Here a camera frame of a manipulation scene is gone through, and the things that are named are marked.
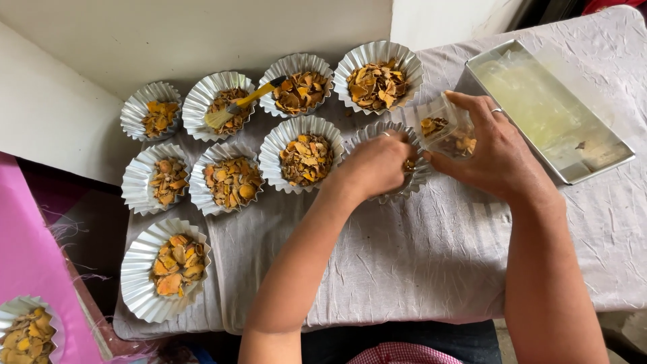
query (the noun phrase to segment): foil cupcake liner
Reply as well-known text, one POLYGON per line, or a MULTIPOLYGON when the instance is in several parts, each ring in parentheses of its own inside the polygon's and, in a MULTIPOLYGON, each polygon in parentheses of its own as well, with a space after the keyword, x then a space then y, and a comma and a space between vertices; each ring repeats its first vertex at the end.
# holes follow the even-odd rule
POLYGON ((423 73, 422 62, 409 48, 386 40, 374 41, 346 53, 344 59, 337 65, 337 69, 334 70, 334 91, 339 95, 339 99, 344 101, 347 107, 353 108, 355 112, 363 111, 366 115, 370 113, 381 115, 387 110, 391 112, 396 108, 404 107, 407 102, 412 101, 415 94, 420 92, 423 73), (353 102, 351 93, 348 91, 346 78, 355 69, 362 68, 367 63, 388 62, 394 57, 397 60, 394 69, 406 72, 406 82, 408 84, 406 93, 389 109, 375 111, 360 108, 356 102, 353 102))
POLYGON ((188 183, 191 176, 191 165, 188 164, 188 158, 180 146, 175 144, 151 146, 133 158, 126 167, 122 183, 122 198, 125 199, 124 205, 135 210, 135 214, 146 215, 149 212, 156 214, 160 211, 167 211, 186 196, 188 185, 184 186, 182 194, 175 195, 175 200, 166 207, 153 197, 153 187, 150 182, 155 172, 155 162, 170 157, 177 158, 186 165, 184 171, 188 175, 184 180, 188 183))
POLYGON ((124 132, 133 140, 144 141, 163 141, 170 138, 180 127, 180 120, 182 116, 182 100, 180 93, 169 85, 167 82, 155 82, 148 84, 126 100, 124 107, 122 107, 121 125, 124 132), (149 138, 144 133, 146 131, 142 124, 142 119, 148 114, 147 102, 176 102, 178 109, 173 114, 173 125, 166 128, 165 133, 161 133, 157 137, 149 138))
POLYGON ((428 161, 421 157, 422 148, 420 147, 420 142, 415 136, 415 131, 411 126, 405 126, 403 123, 398 122, 394 123, 389 122, 376 122, 373 125, 368 125, 364 129, 358 130, 355 133, 355 136, 352 137, 349 141, 345 143, 345 153, 344 159, 353 153, 353 150, 361 142, 365 142, 369 139, 378 137, 382 135, 383 131, 393 129, 395 131, 404 131, 409 135, 409 143, 414 146, 418 153, 418 159, 415 161, 415 169, 413 172, 405 173, 404 183, 401 187, 396 188, 395 190, 389 191, 385 194, 374 196, 369 198, 369 201, 377 199, 380 204, 386 203, 389 200, 395 200, 398 198, 408 199, 411 197, 411 193, 419 192, 420 186, 427 183, 427 178, 432 174, 432 169, 428 161))
MULTIPOLYGON (((255 90, 252 81, 245 77, 244 74, 238 72, 220 72, 210 74, 198 82, 186 95, 184 105, 182 107, 182 120, 184 121, 184 128, 189 135, 193 138, 202 139, 203 141, 218 141, 220 139, 227 139, 230 135, 235 134, 216 134, 214 129, 204 122, 204 116, 209 110, 209 107, 214 102, 214 99, 219 96, 218 91, 240 87, 248 93, 253 93, 255 90)), ((254 106, 257 104, 254 101, 251 104, 251 110, 247 119, 243 121, 242 130, 245 123, 249 122, 250 117, 254 113, 254 106)))
POLYGON ((244 205, 238 205, 237 208, 227 209, 225 206, 218 206, 214 201, 214 195, 209 191, 209 187, 206 186, 206 180, 204 179, 203 170, 209 164, 214 164, 225 159, 232 159, 245 156, 250 162, 250 166, 258 166, 258 159, 256 153, 252 151, 251 148, 245 146, 241 142, 233 143, 224 143, 224 144, 214 144, 211 148, 207 149, 204 154, 200 156, 200 159, 193 166, 193 172, 191 173, 189 193, 191 194, 191 202, 199 209, 202 210, 202 213, 207 216, 209 214, 219 215, 222 213, 229 213, 232 211, 240 211, 243 207, 249 206, 252 201, 258 201, 258 194, 260 194, 263 189, 261 188, 265 184, 265 179, 263 179, 263 173, 259 168, 259 173, 261 174, 261 179, 263 182, 256 191, 256 195, 248 203, 244 205))
POLYGON ((277 191, 285 190, 286 193, 300 194, 303 191, 312 192, 313 189, 321 187, 321 181, 308 187, 292 186, 281 175, 279 153, 285 149, 288 143, 295 141, 299 135, 305 133, 322 136, 330 144, 333 149, 331 172, 342 162, 342 154, 344 153, 342 141, 344 140, 341 131, 335 128, 332 122, 327 122, 325 119, 313 115, 283 121, 265 137, 265 141, 261 145, 261 154, 258 157, 259 161, 261 161, 260 169, 263 171, 267 184, 274 186, 277 191))
POLYGON ((324 103, 325 99, 330 96, 331 90, 333 89, 333 70, 323 58, 307 53, 297 53, 283 57, 265 71, 265 76, 261 78, 259 85, 265 85, 279 76, 285 75, 289 77, 294 73, 307 71, 318 72, 320 75, 328 78, 328 81, 323 86, 323 98, 320 102, 317 102, 313 108, 308 108, 305 113, 300 111, 297 114, 288 114, 276 107, 276 100, 272 97, 272 93, 268 93, 263 95, 260 100, 260 105, 263 106, 265 112, 272 114, 274 117, 279 115, 282 118, 299 117, 314 113, 324 103))
POLYGON ((121 267, 121 292, 124 303, 138 319, 147 323, 161 323, 182 313, 189 305, 195 303, 198 294, 204 291, 204 281, 208 278, 207 267, 211 264, 206 244, 206 235, 189 221, 179 218, 164 219, 154 223, 130 245, 126 251, 121 267), (153 263, 157 259, 160 246, 173 235, 186 234, 196 242, 204 244, 204 272, 198 282, 184 288, 184 296, 171 297, 157 294, 155 284, 150 279, 153 263))
POLYGON ((42 307, 45 312, 52 316, 49 324, 56 330, 52 336, 52 344, 54 350, 49 354, 49 360, 52 364, 58 364, 65 351, 65 332, 63 331, 63 323, 60 316, 52 309, 52 307, 45 303, 40 296, 18 296, 11 301, 6 301, 0 305, 0 337, 5 336, 5 330, 13 324, 16 317, 26 315, 36 308, 42 307))

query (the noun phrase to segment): pink fabric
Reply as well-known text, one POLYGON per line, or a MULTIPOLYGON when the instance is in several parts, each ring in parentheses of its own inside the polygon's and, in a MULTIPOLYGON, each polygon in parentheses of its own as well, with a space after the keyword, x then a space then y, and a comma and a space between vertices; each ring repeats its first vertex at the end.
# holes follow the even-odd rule
POLYGON ((361 352, 348 364, 461 364, 461 362, 424 345, 381 343, 375 348, 361 352))
POLYGON ((16 296, 41 296, 60 316, 65 351, 60 364, 103 363, 90 333, 58 244, 27 187, 16 159, 0 152, 0 303, 16 296), (29 269, 25 269, 29 256, 29 269))

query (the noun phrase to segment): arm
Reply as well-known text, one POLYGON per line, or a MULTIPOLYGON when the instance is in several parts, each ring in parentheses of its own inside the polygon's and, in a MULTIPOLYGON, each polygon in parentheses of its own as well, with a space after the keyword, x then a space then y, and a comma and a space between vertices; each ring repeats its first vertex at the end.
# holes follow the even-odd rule
POLYGON ((391 131, 362 143, 323 181, 261 283, 247 315, 238 362, 301 363, 301 325, 321 283, 337 237, 366 198, 404 182, 411 153, 406 134, 391 131))
POLYGON ((603 364, 602 331, 575 255, 566 206, 518 130, 489 97, 447 92, 467 109, 477 144, 467 161, 425 154, 440 172, 505 200, 512 235, 505 320, 520 364, 603 364))

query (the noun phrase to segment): checkered fabric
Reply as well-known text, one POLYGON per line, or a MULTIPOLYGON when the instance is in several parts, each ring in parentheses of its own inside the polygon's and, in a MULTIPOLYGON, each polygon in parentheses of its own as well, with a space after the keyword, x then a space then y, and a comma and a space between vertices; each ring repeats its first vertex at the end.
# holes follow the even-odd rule
POLYGON ((461 364, 461 362, 424 345, 381 343, 361 352, 348 364, 461 364))

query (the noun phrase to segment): woman's left hand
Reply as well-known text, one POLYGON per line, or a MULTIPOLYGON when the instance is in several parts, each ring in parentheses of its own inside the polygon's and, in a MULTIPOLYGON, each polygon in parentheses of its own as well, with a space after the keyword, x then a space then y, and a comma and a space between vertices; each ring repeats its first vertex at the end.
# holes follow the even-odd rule
POLYGON ((323 182, 323 188, 341 188, 341 193, 358 204, 367 198, 393 190, 404 183, 402 165, 417 159, 415 148, 404 132, 387 130, 360 143, 349 157, 323 182))

